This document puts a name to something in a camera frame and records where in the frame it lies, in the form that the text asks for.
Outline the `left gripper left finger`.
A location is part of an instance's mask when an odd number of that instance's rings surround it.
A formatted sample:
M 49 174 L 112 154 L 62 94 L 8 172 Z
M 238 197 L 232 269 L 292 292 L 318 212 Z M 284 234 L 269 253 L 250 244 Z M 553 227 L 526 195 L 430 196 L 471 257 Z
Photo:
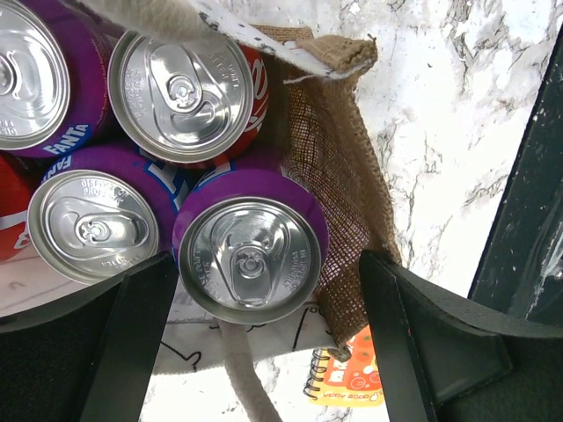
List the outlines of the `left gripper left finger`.
M 161 252 L 1 320 L 3 421 L 137 421 L 178 270 Z

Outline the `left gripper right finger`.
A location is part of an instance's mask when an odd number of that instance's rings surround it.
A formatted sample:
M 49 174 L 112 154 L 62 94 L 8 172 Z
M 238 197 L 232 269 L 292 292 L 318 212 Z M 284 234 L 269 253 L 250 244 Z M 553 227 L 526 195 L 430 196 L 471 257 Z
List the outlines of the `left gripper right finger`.
M 359 271 L 390 420 L 561 420 L 559 327 L 489 309 L 376 251 Z

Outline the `purple Fanta can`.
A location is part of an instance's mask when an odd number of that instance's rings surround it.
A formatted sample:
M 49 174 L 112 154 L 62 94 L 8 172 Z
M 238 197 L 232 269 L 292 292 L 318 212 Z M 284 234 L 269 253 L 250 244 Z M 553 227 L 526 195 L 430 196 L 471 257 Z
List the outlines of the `purple Fanta can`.
M 171 250 L 173 224 L 199 176 L 131 141 L 78 149 L 48 168 L 31 199 L 33 246 L 70 280 L 109 279 Z

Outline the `red soda can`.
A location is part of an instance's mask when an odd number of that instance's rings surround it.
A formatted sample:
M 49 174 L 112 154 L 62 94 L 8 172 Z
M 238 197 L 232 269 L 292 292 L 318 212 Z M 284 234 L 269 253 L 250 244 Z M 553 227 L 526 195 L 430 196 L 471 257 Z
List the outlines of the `red soda can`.
M 14 258 L 30 243 L 27 209 L 40 179 L 40 168 L 33 160 L 1 152 L 2 262 Z

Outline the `canvas tote bag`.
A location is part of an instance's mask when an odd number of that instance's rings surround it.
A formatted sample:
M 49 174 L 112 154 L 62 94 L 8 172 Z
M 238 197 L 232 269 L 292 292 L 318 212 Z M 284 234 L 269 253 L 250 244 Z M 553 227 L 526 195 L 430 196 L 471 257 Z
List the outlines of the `canvas tote bag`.
M 355 102 L 358 79 L 377 60 L 374 41 L 340 36 L 315 38 L 306 28 L 252 26 L 211 1 L 184 2 L 187 18 L 166 24 L 138 11 L 132 26 L 146 33 L 198 33 L 205 25 L 267 57 L 274 74 L 274 114 L 260 141 L 281 148 L 319 201 L 328 222 L 328 259 L 315 297 L 335 346 L 333 357 L 350 358 L 347 342 L 363 329 L 359 260 L 365 250 L 399 262 L 388 186 Z

